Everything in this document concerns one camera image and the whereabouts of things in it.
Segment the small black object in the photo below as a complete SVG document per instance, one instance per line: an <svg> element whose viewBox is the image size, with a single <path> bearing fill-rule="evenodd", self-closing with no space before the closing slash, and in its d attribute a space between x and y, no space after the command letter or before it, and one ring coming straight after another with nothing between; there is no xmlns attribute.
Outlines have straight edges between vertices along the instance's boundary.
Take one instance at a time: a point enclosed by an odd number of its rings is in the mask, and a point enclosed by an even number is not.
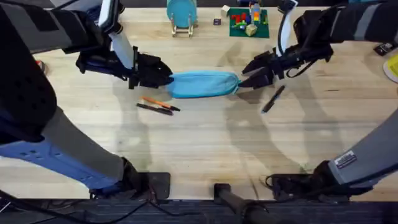
<svg viewBox="0 0 398 224"><path fill-rule="evenodd" d="M274 94L274 96L272 96L272 98L269 100L269 102L263 107L262 112L266 113L268 112L272 106L275 104L275 100L278 99L278 97L280 96L280 94L282 94L282 92L285 90L286 86L282 85Z"/></svg>
<svg viewBox="0 0 398 224"><path fill-rule="evenodd" d="M173 116L173 112L168 110L168 109L165 109L165 108L156 108L156 107L153 107L153 106L143 105L143 104L140 104L140 103L137 103L137 106L140 107L140 108L147 109L147 110L152 110L152 111L156 111L158 113L162 113L162 114L166 114L166 115L169 115L169 116Z"/></svg>
<svg viewBox="0 0 398 224"><path fill-rule="evenodd" d="M276 200L286 200L297 195L305 195L310 185L305 184L311 177L310 174L273 174L271 176L272 194Z"/></svg>
<svg viewBox="0 0 398 224"><path fill-rule="evenodd" d="M388 54L389 52L392 52L397 47L398 47L398 44L396 44L396 43L379 44L374 48L374 51L380 56L385 56L386 54Z"/></svg>
<svg viewBox="0 0 398 224"><path fill-rule="evenodd" d="M162 106L165 109L172 110L172 111L181 111L180 108L176 108L175 106L170 106L169 108L166 106Z"/></svg>
<svg viewBox="0 0 398 224"><path fill-rule="evenodd" d="M227 192L231 192L231 186L229 184L215 184L213 187L213 195L214 195L214 203L222 204L223 201L220 197L220 192L225 190Z"/></svg>
<svg viewBox="0 0 398 224"><path fill-rule="evenodd" d="M219 25L221 25L221 19L214 19L214 21L213 21L213 25L214 26L219 26Z"/></svg>

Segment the black cord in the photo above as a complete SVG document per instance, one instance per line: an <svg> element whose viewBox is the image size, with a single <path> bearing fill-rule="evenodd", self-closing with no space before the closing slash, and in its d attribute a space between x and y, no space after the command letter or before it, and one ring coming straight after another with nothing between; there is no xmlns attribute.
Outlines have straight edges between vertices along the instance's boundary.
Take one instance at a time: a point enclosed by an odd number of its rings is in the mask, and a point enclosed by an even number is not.
<svg viewBox="0 0 398 224"><path fill-rule="evenodd" d="M280 24L279 24L279 30L278 30L278 48L279 48L279 52L280 52L280 54L281 55L283 55L285 52L284 52L284 50L282 49L282 41L281 41L281 38L282 38L282 29L283 29L283 26L284 26L284 23L285 23L285 20L286 20L286 17L287 17L287 14L289 13L289 11L287 11L287 12L285 12L284 13L284 15L282 16L282 21L280 22Z"/></svg>
<svg viewBox="0 0 398 224"><path fill-rule="evenodd" d="M81 223L81 224L113 224L113 223L117 223L117 222L120 222L121 220L127 218L128 216L132 215L134 212L138 211L140 208L142 208L143 206L148 204L148 202L144 202L141 205L139 205L138 207L136 207L134 210L132 210L131 212L127 213L126 215L124 215L124 216L122 216L122 217L120 217L118 219L112 220L112 221L108 221L108 222L87 222L87 221L84 221L84 220L77 219L75 217L70 217L68 215L64 215L64 214L61 214L61 213L58 213L58 212L53 212L51 210L46 210L44 208L37 207L37 206L32 205L32 204L30 204L28 202L25 202L24 200L15 198L14 196L9 195L9 194L3 192L2 190L0 190L0 197L4 198L4 199L8 200L9 202L12 202L12 203L14 203L14 204L16 204L16 205L18 205L20 207L27 208L28 210L32 210L34 212L43 213L43 214L46 214L46 215L51 215L51 216L57 217L57 218L63 218L65 220L68 220L68 221L71 221L71 222L75 222L75 223Z"/></svg>
<svg viewBox="0 0 398 224"><path fill-rule="evenodd" d="M203 215L206 218L206 224L210 224L209 217L203 212L171 213L171 212L165 210L164 208L162 208L162 207L160 207L160 206L158 206L158 205L156 205L156 204L154 204L152 202L149 202L149 204L152 205L154 208L158 209L159 211L163 212L164 214L166 214L168 216L171 216L171 217L184 217L184 216L187 216L187 215Z"/></svg>
<svg viewBox="0 0 398 224"><path fill-rule="evenodd" d="M312 62L308 63L303 69L301 69L297 74L295 74L295 75L293 75L293 76L290 75L291 69L289 69L289 70L286 72L286 76L289 77L289 78L295 78L295 77L297 77L297 76L303 74L303 73L304 73L305 71L307 71L307 69L309 69L315 62L317 62L317 60L318 60L318 59L313 60Z"/></svg>
<svg viewBox="0 0 398 224"><path fill-rule="evenodd" d="M85 200L76 200L76 201L71 202L71 203L69 203L69 204L66 205L65 203L66 203L67 201L68 201L68 200L64 200L60 205L56 205L56 204L53 203L53 201L51 201L51 202L49 203L49 205L51 205L51 206L53 206L53 207L55 207L55 206L58 206L58 207L57 207L57 208L48 208L48 207L47 207L47 209L48 209L48 210L51 210L51 211L64 210L64 209L70 208L70 207L72 207L72 206L75 206L75 205L77 205L77 204L79 204L79 203L82 203L82 202L84 202Z"/></svg>
<svg viewBox="0 0 398 224"><path fill-rule="evenodd" d="M66 213L66 214L64 214L64 215L73 215L73 214L75 214L75 213L79 213L78 211L76 211L76 212L70 212L70 213ZM43 222L47 222L47 221L50 221L50 220L54 220L54 219L56 219L57 217L51 217L51 218L48 218L48 219L45 219L45 220L40 220L40 221L37 221L37 222L33 222L33 223L30 223L30 224L40 224L40 223L43 223Z"/></svg>
<svg viewBox="0 0 398 224"><path fill-rule="evenodd" d="M55 8L53 8L53 9L51 9L51 10L63 9L64 7L67 7L67 6L73 4L73 3L77 2L77 1L80 1L80 0L70 0L68 2L63 3L62 5L59 5L59 6L55 7Z"/></svg>

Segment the sticker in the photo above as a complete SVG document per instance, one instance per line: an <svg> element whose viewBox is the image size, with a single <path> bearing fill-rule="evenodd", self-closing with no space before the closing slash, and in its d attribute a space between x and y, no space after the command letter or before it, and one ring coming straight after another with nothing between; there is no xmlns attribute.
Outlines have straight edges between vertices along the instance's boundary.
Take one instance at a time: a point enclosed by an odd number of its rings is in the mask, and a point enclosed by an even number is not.
<svg viewBox="0 0 398 224"><path fill-rule="evenodd" d="M351 163L355 162L357 160L355 154L353 151L348 151L344 153L342 156L339 158L335 159L335 164L338 169L342 169Z"/></svg>

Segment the light wood tabletop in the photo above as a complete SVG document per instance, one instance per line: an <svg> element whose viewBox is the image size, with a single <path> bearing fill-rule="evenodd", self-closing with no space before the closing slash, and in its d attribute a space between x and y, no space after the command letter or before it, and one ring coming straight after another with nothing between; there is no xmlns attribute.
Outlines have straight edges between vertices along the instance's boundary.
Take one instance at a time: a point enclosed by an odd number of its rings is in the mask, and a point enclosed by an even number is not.
<svg viewBox="0 0 398 224"><path fill-rule="evenodd" d="M298 8L292 21L306 9ZM268 8L271 38L252 39L229 37L226 19L214 26L219 14L219 8L198 8L191 39L171 36L165 8L126 9L121 21L132 45L162 57L174 72L212 69L241 76L253 56L275 46L282 15ZM293 34L290 43L295 43ZM35 57L48 65L58 105L76 126L139 171L170 172L170 198L211 199L213 184L222 182L244 198L272 199L260 178L311 173L397 108L398 86L384 75L387 58L376 55L374 46L333 45L330 63L317 62L298 78L254 91L240 89L236 95L186 100L171 99L164 88L128 90L127 82L110 75L82 75L75 66L77 54L56 50ZM261 114L282 84L287 89L270 112ZM169 117L137 109L142 95L182 111ZM353 200L396 201L397 181L397 174L390 175ZM22 198L88 198L88 190L77 181L6 158L0 158L0 189Z"/></svg>

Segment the blue fabric pouch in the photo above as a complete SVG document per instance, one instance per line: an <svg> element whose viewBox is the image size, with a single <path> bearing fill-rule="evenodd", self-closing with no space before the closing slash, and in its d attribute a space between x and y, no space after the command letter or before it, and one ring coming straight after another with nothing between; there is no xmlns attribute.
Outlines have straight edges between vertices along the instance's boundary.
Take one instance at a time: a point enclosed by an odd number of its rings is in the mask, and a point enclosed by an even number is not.
<svg viewBox="0 0 398 224"><path fill-rule="evenodd" d="M194 70L174 73L174 81L166 86L173 98L221 96L238 90L239 78L231 72Z"/></svg>

